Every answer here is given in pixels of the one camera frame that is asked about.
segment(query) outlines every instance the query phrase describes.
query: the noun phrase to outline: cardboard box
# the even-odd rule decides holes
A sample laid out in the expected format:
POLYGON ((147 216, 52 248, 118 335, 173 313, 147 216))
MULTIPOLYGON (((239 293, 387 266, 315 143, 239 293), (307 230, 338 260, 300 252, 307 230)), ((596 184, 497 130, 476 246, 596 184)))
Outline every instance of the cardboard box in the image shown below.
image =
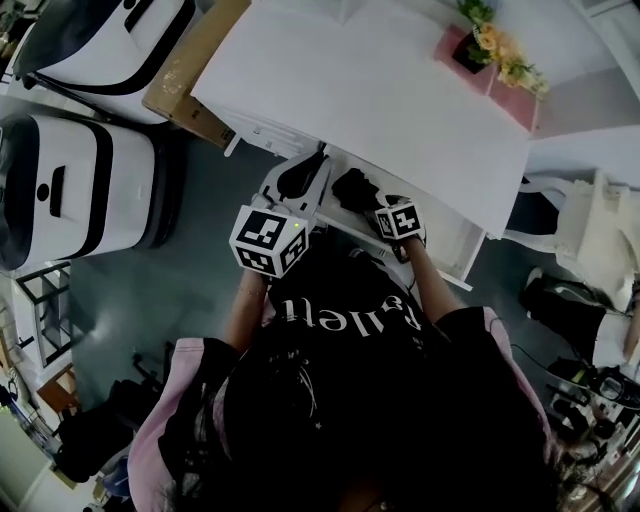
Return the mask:
POLYGON ((225 148, 235 133, 191 96, 205 66, 251 0, 218 0, 173 49, 142 104, 185 130, 225 148))

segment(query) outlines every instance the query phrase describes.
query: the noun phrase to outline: gray floor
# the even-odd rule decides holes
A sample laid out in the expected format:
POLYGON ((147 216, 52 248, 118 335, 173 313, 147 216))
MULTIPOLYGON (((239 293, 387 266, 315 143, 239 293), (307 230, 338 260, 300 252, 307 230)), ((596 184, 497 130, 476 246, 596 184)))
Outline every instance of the gray floor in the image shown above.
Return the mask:
MULTIPOLYGON (((161 366, 165 341, 220 336, 240 270, 228 246, 238 208, 247 204, 277 163, 269 153, 240 144, 231 158, 197 139, 177 136, 187 149, 183 204, 169 242, 155 250, 127 250, 85 258, 72 265, 72 319, 86 333, 73 347, 78 391, 87 408, 103 401, 112 383, 138 379, 135 351, 161 366)), ((516 208, 525 220, 540 219, 529 203, 516 208)), ((512 242, 486 241, 469 277, 469 305, 492 306, 512 343, 542 364, 569 356, 565 342, 526 318, 517 301, 535 265, 554 268, 553 258, 512 242)), ((516 360, 540 393, 545 373, 515 351, 516 360)))

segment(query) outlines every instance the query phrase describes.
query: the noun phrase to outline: white table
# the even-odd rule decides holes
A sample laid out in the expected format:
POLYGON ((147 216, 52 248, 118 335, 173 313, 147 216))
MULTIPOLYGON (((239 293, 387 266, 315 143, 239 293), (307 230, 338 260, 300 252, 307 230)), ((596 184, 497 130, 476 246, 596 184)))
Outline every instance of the white table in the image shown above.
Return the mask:
POLYGON ((192 94, 252 144, 291 157, 324 141, 399 178, 387 182, 421 204, 432 238, 450 239, 438 268, 463 281, 484 232, 502 236, 529 133, 433 61, 442 34, 394 0, 342 25, 257 2, 192 94))

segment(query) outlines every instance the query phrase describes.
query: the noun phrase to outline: pink sleeve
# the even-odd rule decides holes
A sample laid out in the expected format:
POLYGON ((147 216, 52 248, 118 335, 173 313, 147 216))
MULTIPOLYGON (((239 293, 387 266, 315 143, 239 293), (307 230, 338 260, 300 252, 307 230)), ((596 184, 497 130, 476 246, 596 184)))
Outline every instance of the pink sleeve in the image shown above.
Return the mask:
POLYGON ((129 454, 129 487, 137 512, 164 509, 164 491, 173 479, 160 455, 158 439, 196 375, 203 352, 202 338, 178 341, 162 396, 133 440, 129 454))
POLYGON ((505 358, 514 375, 516 376, 516 380, 518 381, 520 390, 527 396, 535 409, 538 411, 542 430, 547 436, 544 458, 545 460, 549 460, 553 445, 553 435, 551 434, 551 427, 549 425, 549 420, 547 419, 547 414, 544 412, 544 407, 542 406, 542 403, 540 403, 538 395, 536 395, 536 392, 531 387, 531 384, 529 384, 529 381, 525 377, 524 373, 513 359, 513 354, 511 352, 511 343, 509 342, 509 335, 507 334, 504 325, 502 325, 502 321, 500 320, 500 318, 498 318, 498 315, 496 315, 493 309, 483 309, 485 330, 493 336, 494 340, 496 340, 496 344, 498 345, 502 356, 505 358))

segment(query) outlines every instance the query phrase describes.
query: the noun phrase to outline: pink box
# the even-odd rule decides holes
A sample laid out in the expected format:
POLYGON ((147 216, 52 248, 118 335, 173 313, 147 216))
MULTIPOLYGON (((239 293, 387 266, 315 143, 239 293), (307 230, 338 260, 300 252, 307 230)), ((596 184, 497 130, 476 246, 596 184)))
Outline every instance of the pink box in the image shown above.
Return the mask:
POLYGON ((489 97, 504 110, 509 112, 526 130, 533 133, 536 126, 536 110, 538 100, 522 87, 507 87, 496 79, 489 89, 489 97))
POLYGON ((507 87, 503 84, 497 79, 498 67, 495 64, 487 66, 474 75, 453 60, 453 52, 466 35, 467 33, 456 25, 449 25, 436 46, 433 58, 451 69, 475 91, 483 96, 489 96, 520 125, 529 132, 533 132, 538 105, 533 94, 522 87, 507 87))

